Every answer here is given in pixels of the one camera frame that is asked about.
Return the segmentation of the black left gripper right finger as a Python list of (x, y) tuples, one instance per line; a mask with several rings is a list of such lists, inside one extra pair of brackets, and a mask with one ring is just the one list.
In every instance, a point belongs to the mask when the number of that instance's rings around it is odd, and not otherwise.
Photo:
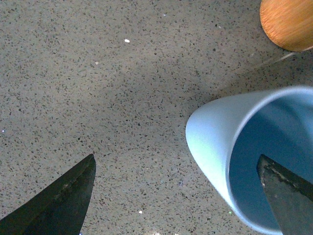
[(257, 173), (273, 215), (284, 235), (313, 233), (313, 185), (262, 154)]

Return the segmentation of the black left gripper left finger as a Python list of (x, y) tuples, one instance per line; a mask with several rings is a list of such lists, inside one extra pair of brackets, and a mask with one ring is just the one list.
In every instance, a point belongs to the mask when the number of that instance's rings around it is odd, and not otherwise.
[(0, 221), (2, 235), (78, 235), (89, 207), (96, 161), (88, 155)]

